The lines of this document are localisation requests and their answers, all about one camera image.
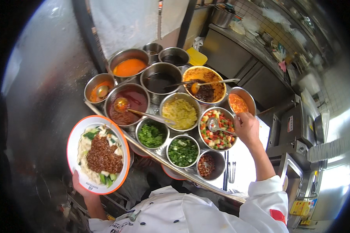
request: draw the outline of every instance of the white chef jacket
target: white chef jacket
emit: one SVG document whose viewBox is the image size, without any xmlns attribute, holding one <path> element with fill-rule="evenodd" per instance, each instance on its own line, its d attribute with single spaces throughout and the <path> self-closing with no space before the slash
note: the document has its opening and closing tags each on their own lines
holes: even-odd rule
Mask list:
<svg viewBox="0 0 350 233">
<path fill-rule="evenodd" d="M 178 193 L 167 186 L 151 192 L 148 199 L 131 209 L 131 213 L 115 221 L 91 218 L 89 227 L 94 233 L 288 232 L 284 223 L 288 215 L 288 196 L 282 185 L 279 176 L 252 182 L 248 189 L 250 197 L 241 205 L 239 218 L 219 211 L 208 198 Z M 282 213 L 282 221 L 274 219 L 278 219 L 278 213 Z"/>
</svg>

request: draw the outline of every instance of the white cloth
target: white cloth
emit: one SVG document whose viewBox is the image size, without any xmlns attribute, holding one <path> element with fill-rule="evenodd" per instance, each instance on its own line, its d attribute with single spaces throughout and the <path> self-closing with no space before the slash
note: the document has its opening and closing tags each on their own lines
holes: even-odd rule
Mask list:
<svg viewBox="0 0 350 233">
<path fill-rule="evenodd" d="M 93 0 L 89 5 L 106 59 L 157 40 L 158 0 Z"/>
<path fill-rule="evenodd" d="M 163 0 L 161 13 L 161 38 L 178 29 L 184 19 L 189 0 Z"/>
<path fill-rule="evenodd" d="M 288 232 L 284 222 L 271 217 L 270 210 L 279 210 L 287 221 L 288 197 L 283 192 L 279 176 L 252 182 L 250 197 L 240 207 L 240 217 L 221 212 L 208 199 L 193 194 L 178 193 L 171 186 L 157 189 L 132 210 L 137 214 L 131 221 L 124 214 L 115 221 L 89 219 L 94 233 L 126 232 Z"/>
</svg>

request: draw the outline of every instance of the sleeve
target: sleeve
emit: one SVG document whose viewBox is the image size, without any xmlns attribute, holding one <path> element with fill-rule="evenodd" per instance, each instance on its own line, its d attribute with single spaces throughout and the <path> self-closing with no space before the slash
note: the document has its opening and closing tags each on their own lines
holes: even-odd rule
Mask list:
<svg viewBox="0 0 350 233">
<path fill-rule="evenodd" d="M 249 197 L 240 207 L 240 219 L 259 232 L 288 232 L 288 196 L 279 176 L 252 182 Z"/>
<path fill-rule="evenodd" d="M 88 219 L 88 223 L 89 229 L 94 233 L 98 233 L 111 226 L 114 223 L 114 220 L 101 220 L 99 218 L 90 218 Z"/>
</svg>

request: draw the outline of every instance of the red patch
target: red patch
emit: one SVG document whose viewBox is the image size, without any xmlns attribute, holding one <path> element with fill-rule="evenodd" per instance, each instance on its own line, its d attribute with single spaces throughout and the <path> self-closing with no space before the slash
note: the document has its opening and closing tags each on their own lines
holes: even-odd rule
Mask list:
<svg viewBox="0 0 350 233">
<path fill-rule="evenodd" d="M 285 226 L 287 225 L 285 222 L 285 216 L 280 210 L 273 210 L 270 209 L 269 212 L 271 213 L 271 217 L 277 221 L 282 221 Z"/>
</svg>

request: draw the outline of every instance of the chef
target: chef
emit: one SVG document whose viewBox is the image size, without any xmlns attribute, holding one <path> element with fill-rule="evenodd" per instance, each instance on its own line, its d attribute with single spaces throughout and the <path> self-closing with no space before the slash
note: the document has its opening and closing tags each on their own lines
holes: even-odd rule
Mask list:
<svg viewBox="0 0 350 233">
<path fill-rule="evenodd" d="M 259 140 L 259 122 L 250 113 L 235 117 L 236 134 L 248 147 L 256 167 L 257 180 L 249 186 L 249 198 L 240 207 L 240 217 L 219 211 L 208 199 L 178 193 L 171 186 L 154 190 L 131 211 L 109 221 L 100 197 L 82 188 L 75 171 L 73 186 L 87 206 L 90 230 L 94 233 L 125 232 L 288 232 L 288 197 L 279 176 Z"/>
</svg>

